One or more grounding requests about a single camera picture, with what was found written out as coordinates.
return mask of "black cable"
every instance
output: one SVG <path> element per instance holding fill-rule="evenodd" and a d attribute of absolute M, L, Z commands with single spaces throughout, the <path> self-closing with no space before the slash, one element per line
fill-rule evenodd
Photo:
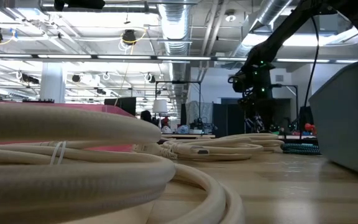
<path fill-rule="evenodd" d="M 312 67 L 312 69 L 311 69 L 310 79 L 309 79 L 309 83 L 308 83 L 308 89 L 307 89 L 307 91 L 306 91 L 306 96 L 305 96 L 305 104 L 304 104 L 304 108 L 303 108 L 302 113 L 305 113 L 306 105 L 308 104 L 308 96 L 309 96 L 309 91 L 310 91 L 311 80 L 313 79 L 314 70 L 315 70 L 316 64 L 317 64 L 318 52 L 319 52 L 319 50 L 320 50 L 319 32 L 318 32 L 318 28 L 317 28 L 317 23 L 316 23 L 316 21 L 315 21 L 315 19 L 314 19 L 313 16 L 311 16 L 311 21 L 313 22 L 314 31 L 316 32 L 317 47 L 316 47 L 316 55 L 314 56 L 313 67 Z M 300 130 L 299 139 L 302 139 L 302 127 L 299 127 L 299 130 Z"/>

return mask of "coiled hose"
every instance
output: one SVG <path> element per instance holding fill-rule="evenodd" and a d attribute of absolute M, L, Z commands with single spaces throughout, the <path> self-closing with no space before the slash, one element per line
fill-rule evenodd
<path fill-rule="evenodd" d="M 159 139 L 154 125 L 116 114 L 0 104 L 0 141 L 44 141 L 0 145 L 0 223 L 60 223 L 122 210 L 158 198 L 173 178 L 208 196 L 169 223 L 244 223 L 239 195 L 197 169 L 159 156 L 83 150 Z M 67 141 L 64 155 L 56 141 Z M 62 164 L 49 165 L 53 154 Z"/>
<path fill-rule="evenodd" d="M 169 140 L 161 146 L 141 144 L 134 146 L 134 150 L 169 159 L 236 161 L 249 159 L 254 153 L 280 149 L 282 144 L 275 134 L 239 134 L 219 139 Z"/>
<path fill-rule="evenodd" d="M 321 155 L 319 147 L 313 144 L 286 143 L 281 148 L 285 154 Z"/>

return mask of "ventilation duct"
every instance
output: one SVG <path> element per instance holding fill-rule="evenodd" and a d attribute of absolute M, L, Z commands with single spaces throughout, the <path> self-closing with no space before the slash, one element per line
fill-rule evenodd
<path fill-rule="evenodd" d="M 188 40 L 189 39 L 189 5 L 179 4 L 160 4 L 158 10 L 161 15 L 161 28 L 164 39 L 168 40 Z M 188 55 L 189 43 L 186 42 L 165 42 L 167 55 Z M 170 63 L 171 80 L 184 80 L 186 73 L 185 63 Z M 181 105 L 181 94 L 183 85 L 173 85 L 175 100 L 178 111 Z"/>
<path fill-rule="evenodd" d="M 246 27 L 244 30 L 245 34 L 243 34 L 244 38 L 250 30 L 255 30 L 273 23 L 291 2 L 292 0 L 264 0 L 260 5 L 256 19 L 252 20 L 249 17 L 246 19 L 244 23 Z M 233 51 L 231 57 L 245 57 L 251 48 L 252 46 L 241 43 L 237 46 L 236 50 Z"/>
<path fill-rule="evenodd" d="M 270 25 L 291 2 L 292 0 L 264 0 L 260 5 L 257 22 L 251 30 Z"/>

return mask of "wooden table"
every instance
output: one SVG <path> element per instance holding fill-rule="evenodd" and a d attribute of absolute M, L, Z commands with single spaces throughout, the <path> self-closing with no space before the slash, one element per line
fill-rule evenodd
<path fill-rule="evenodd" d="M 213 134 L 203 134 L 202 136 L 215 138 Z M 177 139 L 195 139 L 201 137 L 200 134 L 162 134 L 161 137 L 163 138 L 177 138 Z"/>
<path fill-rule="evenodd" d="M 275 153 L 239 162 L 178 162 L 202 170 L 239 192 L 247 224 L 358 223 L 358 174 L 323 156 Z M 132 212 L 142 218 L 138 223 L 164 223 L 195 208 L 204 198 L 200 189 L 170 183 L 158 200 Z M 128 217 L 128 211 L 121 215 Z M 117 223 L 136 223 L 136 215 L 131 221 L 120 219 Z M 113 216 L 101 216 L 105 222 L 96 217 L 74 223 L 114 223 Z"/>
<path fill-rule="evenodd" d="M 302 139 L 305 138 L 315 138 L 316 136 L 302 136 Z M 285 139 L 284 136 L 278 136 L 279 139 Z M 287 135 L 286 136 L 287 139 L 299 139 L 299 136 L 293 136 L 293 135 Z"/>

